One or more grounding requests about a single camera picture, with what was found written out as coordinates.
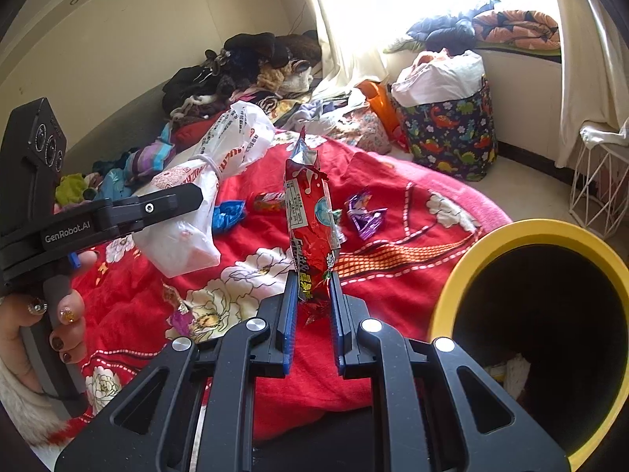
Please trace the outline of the left hand painted nails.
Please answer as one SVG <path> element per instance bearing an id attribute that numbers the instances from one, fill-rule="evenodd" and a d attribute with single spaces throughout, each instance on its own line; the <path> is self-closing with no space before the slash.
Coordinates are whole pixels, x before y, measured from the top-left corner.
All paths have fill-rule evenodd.
<path id="1" fill-rule="evenodd" d="M 87 354 L 85 305 L 81 294 L 72 289 L 53 307 L 59 325 L 46 333 L 51 354 L 64 364 L 78 364 Z M 1 361 L 30 391 L 43 394 L 39 372 L 32 362 L 32 329 L 39 330 L 46 317 L 44 304 L 28 294 L 13 293 L 1 302 Z"/>

